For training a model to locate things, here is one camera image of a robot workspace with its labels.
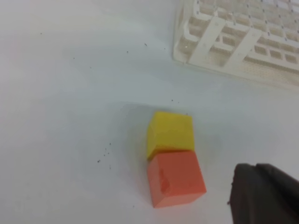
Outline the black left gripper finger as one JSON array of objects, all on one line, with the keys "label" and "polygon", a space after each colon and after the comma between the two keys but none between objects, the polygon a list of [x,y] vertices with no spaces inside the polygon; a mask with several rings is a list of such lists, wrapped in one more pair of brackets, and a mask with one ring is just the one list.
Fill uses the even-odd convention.
[{"label": "black left gripper finger", "polygon": [[239,163],[229,205],[235,224],[297,224],[299,182],[271,164]]}]

